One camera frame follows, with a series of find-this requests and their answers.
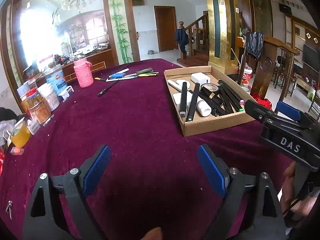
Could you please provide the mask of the left hand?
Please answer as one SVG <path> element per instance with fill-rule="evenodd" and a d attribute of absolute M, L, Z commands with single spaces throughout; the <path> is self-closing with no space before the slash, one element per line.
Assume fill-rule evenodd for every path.
<path fill-rule="evenodd" d="M 162 240 L 163 233 L 160 227 L 153 228 L 148 231 L 140 240 Z"/>

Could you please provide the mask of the right hand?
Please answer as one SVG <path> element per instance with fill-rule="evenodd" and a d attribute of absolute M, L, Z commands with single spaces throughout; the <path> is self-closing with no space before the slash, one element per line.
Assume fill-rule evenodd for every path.
<path fill-rule="evenodd" d="M 306 217 L 312 210 L 318 196 L 319 187 L 315 188 L 312 193 L 301 200 L 293 198 L 293 180 L 296 173 L 296 162 L 293 161 L 289 167 L 284 171 L 283 175 L 286 177 L 282 186 L 282 195 L 280 199 L 280 206 L 283 213 L 285 211 L 292 211 L 300 216 Z"/>

